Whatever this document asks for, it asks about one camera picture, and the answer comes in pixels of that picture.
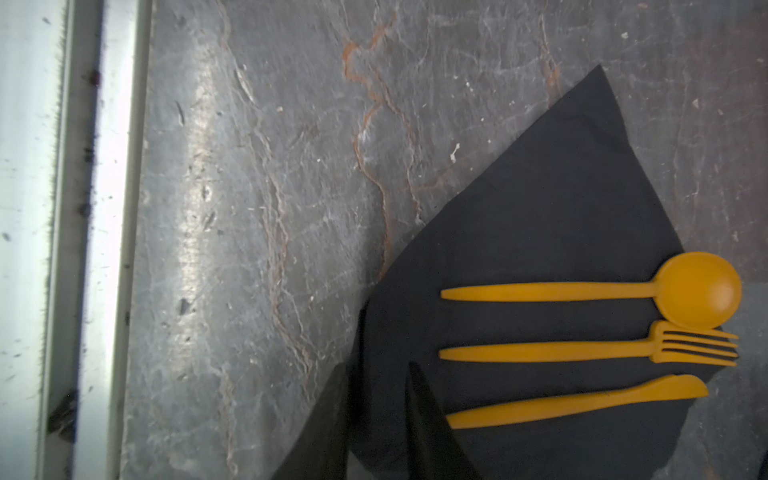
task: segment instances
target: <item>yellow knife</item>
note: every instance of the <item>yellow knife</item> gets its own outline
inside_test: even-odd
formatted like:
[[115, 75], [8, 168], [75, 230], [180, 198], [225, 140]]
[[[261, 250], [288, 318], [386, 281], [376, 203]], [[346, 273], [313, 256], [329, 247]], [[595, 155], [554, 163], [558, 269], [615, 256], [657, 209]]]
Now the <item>yellow knife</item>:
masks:
[[521, 400], [447, 415], [453, 429], [477, 429], [553, 419], [631, 403], [696, 399], [710, 394], [694, 375], [668, 375], [629, 389]]

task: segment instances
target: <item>black napkin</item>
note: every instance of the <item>black napkin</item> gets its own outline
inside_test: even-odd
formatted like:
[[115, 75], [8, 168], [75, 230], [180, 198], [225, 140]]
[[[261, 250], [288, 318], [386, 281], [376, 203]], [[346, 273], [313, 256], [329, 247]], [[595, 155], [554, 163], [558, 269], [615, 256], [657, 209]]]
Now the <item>black napkin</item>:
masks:
[[[600, 67], [539, 118], [406, 247], [361, 312], [351, 448], [379, 478], [407, 470], [402, 384], [421, 365], [446, 412], [620, 389], [717, 367], [649, 359], [539, 364], [446, 362], [448, 346], [640, 339], [650, 299], [570, 303], [441, 300], [453, 286], [644, 282], [683, 248], [627, 139]], [[484, 478], [650, 478], [669, 459], [691, 400], [621, 406], [462, 430]]]

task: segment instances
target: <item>yellow spoon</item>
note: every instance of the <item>yellow spoon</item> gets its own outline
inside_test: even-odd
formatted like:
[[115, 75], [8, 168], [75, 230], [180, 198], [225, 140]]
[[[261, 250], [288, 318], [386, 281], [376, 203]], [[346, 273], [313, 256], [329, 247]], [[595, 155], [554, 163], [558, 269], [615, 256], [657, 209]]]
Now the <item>yellow spoon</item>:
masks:
[[508, 283], [443, 290], [447, 300], [473, 302], [573, 302], [653, 297], [664, 318], [689, 329], [713, 329], [739, 308], [741, 280], [724, 258], [681, 253], [646, 283]]

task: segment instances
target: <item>white speck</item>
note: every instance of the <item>white speck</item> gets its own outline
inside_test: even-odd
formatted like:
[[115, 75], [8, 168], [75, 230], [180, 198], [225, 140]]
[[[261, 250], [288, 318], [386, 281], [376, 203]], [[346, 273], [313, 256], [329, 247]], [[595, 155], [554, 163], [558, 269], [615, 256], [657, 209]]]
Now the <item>white speck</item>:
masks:
[[461, 147], [461, 146], [462, 145], [460, 143], [457, 143], [456, 147], [453, 149], [453, 152], [451, 152], [451, 163], [452, 164], [456, 163], [456, 152], [458, 151], [459, 147]]

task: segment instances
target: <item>fork handle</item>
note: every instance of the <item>fork handle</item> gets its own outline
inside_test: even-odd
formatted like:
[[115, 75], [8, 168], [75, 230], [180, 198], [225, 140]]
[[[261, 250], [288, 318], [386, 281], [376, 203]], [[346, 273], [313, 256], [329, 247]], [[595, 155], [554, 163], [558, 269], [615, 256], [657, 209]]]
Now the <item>fork handle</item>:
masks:
[[440, 358], [457, 362], [577, 362], [597, 359], [625, 359], [650, 356], [651, 340], [630, 342], [543, 342], [459, 346], [442, 349]]

